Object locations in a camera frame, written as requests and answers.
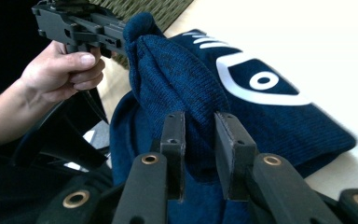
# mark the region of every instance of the blue beanie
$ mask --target blue beanie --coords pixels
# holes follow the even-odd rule
[[[186,196],[169,223],[246,223],[247,203],[226,202],[215,169],[213,112],[235,115],[261,152],[307,176],[354,147],[354,138],[262,61],[193,30],[167,39],[152,16],[124,30],[132,90],[111,122],[115,184],[159,139],[165,116],[186,112]]]

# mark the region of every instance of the white surface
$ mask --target white surface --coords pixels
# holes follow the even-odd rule
[[[194,28],[275,68],[358,140],[358,1],[195,0],[166,35]],[[307,182],[333,198],[358,188],[358,144]]]
[[[92,137],[94,137],[94,134],[95,134],[95,131],[90,130],[83,135],[83,138],[86,139],[86,141],[88,143],[90,143],[92,141]]]

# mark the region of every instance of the hand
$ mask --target hand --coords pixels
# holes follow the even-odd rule
[[[96,87],[103,79],[99,49],[66,54],[65,45],[52,41],[25,68],[20,81],[50,103]]]

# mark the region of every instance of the white printed graphic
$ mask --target white printed graphic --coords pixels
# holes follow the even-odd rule
[[[200,45],[200,49],[219,47],[232,48],[229,44],[218,41],[215,38],[209,37],[203,33],[189,32],[183,35],[192,35],[193,38],[197,38],[193,42],[193,44],[202,43]],[[254,57],[246,55],[243,52],[238,52],[221,56],[216,60],[216,68],[220,80],[222,81],[223,86],[228,92],[244,101],[261,105],[308,105],[311,103],[311,101],[308,100],[301,93],[299,93],[298,95],[290,95],[260,92],[273,88],[278,84],[280,78],[276,74],[273,74],[271,72],[260,72],[250,78],[250,87],[257,91],[248,90],[238,85],[229,73],[228,68],[240,63],[245,63],[252,59],[254,59]],[[267,82],[261,82],[260,79],[262,78],[267,80]]]
[[[252,60],[252,57],[245,55],[243,52],[229,54],[222,56],[216,60],[216,67],[219,73],[220,80],[223,83],[223,86],[231,94],[241,98],[242,100],[252,102],[255,104],[261,105],[308,105],[310,100],[303,97],[301,94],[298,95],[289,95],[289,94],[273,94],[273,93],[264,93],[259,91],[247,90],[244,87],[238,85],[231,74],[229,73],[228,68],[236,64],[245,63],[249,60]],[[269,82],[265,84],[258,83],[258,79],[261,77],[268,77]],[[270,72],[263,72],[255,74],[250,79],[250,86],[256,90],[267,90],[274,87],[279,81],[278,76]]]

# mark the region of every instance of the screw hole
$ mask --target screw hole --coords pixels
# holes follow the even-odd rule
[[[176,139],[169,139],[168,142],[169,142],[169,143],[176,144],[176,143],[178,143],[178,140],[176,140]]]
[[[88,190],[78,190],[69,194],[63,199],[62,205],[66,208],[77,208],[89,200],[90,193]]]
[[[130,220],[130,224],[144,224],[145,220],[142,217],[133,217]]]
[[[273,156],[266,156],[263,160],[266,164],[269,164],[269,165],[281,165],[282,164],[280,159],[273,157]]]
[[[144,164],[150,165],[150,164],[158,162],[158,157],[155,155],[147,155],[147,156],[142,157],[142,162]]]
[[[115,45],[115,41],[114,40],[111,40],[111,39],[105,39],[106,42],[108,42],[109,44],[111,45]]]

